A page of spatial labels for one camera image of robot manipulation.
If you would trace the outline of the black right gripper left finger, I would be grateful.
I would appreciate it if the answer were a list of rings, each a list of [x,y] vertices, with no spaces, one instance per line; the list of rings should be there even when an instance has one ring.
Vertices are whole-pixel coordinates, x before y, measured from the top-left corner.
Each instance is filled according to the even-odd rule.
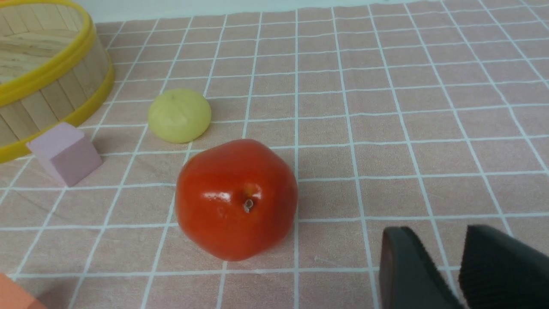
[[[462,309],[418,235],[385,227],[380,257],[383,309]]]

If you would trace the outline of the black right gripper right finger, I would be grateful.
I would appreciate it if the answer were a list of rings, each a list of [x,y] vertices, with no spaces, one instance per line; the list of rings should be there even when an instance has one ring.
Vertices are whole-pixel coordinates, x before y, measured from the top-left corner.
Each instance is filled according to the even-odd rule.
[[[494,227],[469,225],[459,287],[471,309],[546,309],[549,259]]]

